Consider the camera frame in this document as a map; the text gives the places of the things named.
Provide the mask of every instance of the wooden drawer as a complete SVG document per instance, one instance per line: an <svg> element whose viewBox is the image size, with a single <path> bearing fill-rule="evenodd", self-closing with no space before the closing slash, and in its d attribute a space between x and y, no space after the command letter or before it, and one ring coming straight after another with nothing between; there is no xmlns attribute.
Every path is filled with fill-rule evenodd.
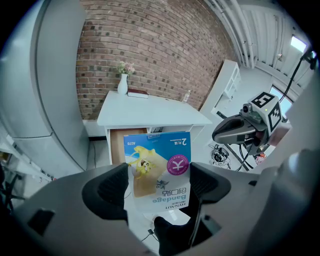
<svg viewBox="0 0 320 256"><path fill-rule="evenodd" d="M147 128L133 129L110 129L107 139L109 139L109 155L111 164L125 163L124 136L133 134L146 134Z"/></svg>

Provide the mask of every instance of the flower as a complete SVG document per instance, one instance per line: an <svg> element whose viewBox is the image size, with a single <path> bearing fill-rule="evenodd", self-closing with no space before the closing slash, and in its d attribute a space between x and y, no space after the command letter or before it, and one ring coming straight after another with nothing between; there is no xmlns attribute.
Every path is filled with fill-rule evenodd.
<svg viewBox="0 0 320 256"><path fill-rule="evenodd" d="M133 63L120 61L118 71L120 74L128 74L130 76L135 72L133 65Z"/></svg>

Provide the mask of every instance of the white vase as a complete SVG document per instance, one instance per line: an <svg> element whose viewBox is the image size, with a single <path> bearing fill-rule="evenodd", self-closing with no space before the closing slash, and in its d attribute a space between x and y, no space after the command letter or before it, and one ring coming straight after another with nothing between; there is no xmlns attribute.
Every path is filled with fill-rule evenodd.
<svg viewBox="0 0 320 256"><path fill-rule="evenodd" d="M121 81L118 85L118 94L125 95L128 91L127 74L121 74Z"/></svg>

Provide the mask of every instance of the white table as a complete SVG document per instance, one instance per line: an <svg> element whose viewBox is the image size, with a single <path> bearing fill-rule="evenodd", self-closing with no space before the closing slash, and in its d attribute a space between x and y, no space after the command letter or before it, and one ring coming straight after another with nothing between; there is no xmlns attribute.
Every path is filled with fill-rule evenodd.
<svg viewBox="0 0 320 256"><path fill-rule="evenodd" d="M110 150L110 130L146 128L151 133L163 127L163 132L190 132L193 142L205 125L212 124L187 103L149 95L149 98L129 97L110 91L103 103L97 124L103 126Z"/></svg>

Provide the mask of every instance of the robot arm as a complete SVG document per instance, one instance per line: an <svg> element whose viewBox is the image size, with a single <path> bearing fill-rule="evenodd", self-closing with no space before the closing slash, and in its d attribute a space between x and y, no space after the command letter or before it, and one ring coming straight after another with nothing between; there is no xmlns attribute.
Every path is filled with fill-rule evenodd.
<svg viewBox="0 0 320 256"><path fill-rule="evenodd" d="M243 104L239 114L224 119L213 131L212 139L220 144L244 144L248 155L257 155L264 151L263 146L281 120L279 98L262 92Z"/></svg>

